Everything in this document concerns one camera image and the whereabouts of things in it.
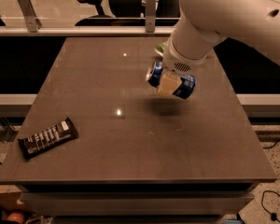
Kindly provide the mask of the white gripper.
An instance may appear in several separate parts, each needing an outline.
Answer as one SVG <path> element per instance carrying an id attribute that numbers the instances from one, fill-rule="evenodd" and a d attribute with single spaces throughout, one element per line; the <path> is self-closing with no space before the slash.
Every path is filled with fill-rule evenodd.
<path id="1" fill-rule="evenodd" d="M 187 58 L 179 54 L 172 41 L 168 40 L 162 56 L 163 65 L 167 70 L 161 74 L 157 93 L 165 96 L 172 95 L 182 83 L 180 76 L 189 75 L 195 68 L 203 64 L 205 58 L 206 55 L 200 59 Z"/>

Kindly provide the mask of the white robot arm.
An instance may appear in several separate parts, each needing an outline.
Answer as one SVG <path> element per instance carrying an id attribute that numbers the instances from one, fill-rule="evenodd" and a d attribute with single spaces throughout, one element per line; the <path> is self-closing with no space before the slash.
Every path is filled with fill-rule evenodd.
<path id="1" fill-rule="evenodd" d="M 163 55 L 187 75 L 218 56 L 238 93 L 280 93 L 280 0 L 179 0 L 180 20 Z"/>

